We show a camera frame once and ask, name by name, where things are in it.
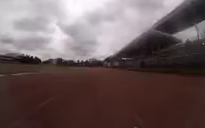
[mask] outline grass field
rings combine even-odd
[[[61,67],[55,65],[25,65],[25,64],[0,64],[0,74],[13,74],[25,72],[62,72],[68,67]]]

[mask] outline running track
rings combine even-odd
[[[103,68],[0,77],[0,128],[205,128],[205,77]]]

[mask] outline building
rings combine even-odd
[[[205,0],[186,0],[106,63],[122,58],[131,67],[205,65]]]

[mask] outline treeline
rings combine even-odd
[[[36,56],[30,56],[30,55],[20,55],[20,56],[17,56],[15,60],[23,64],[41,64],[42,63],[40,58]]]
[[[99,67],[103,65],[103,62],[97,59],[88,60],[65,60],[62,58],[48,59],[43,61],[43,64],[55,64],[63,66],[81,66],[81,67]]]

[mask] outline cloud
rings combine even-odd
[[[44,58],[106,57],[180,2],[0,0],[0,52],[25,52]]]
[[[18,49],[23,50],[38,50],[41,48],[46,47],[50,42],[50,37],[44,37],[44,36],[27,36],[22,37],[14,40],[15,47]]]
[[[45,17],[23,18],[14,22],[14,27],[20,31],[50,32],[50,20]]]

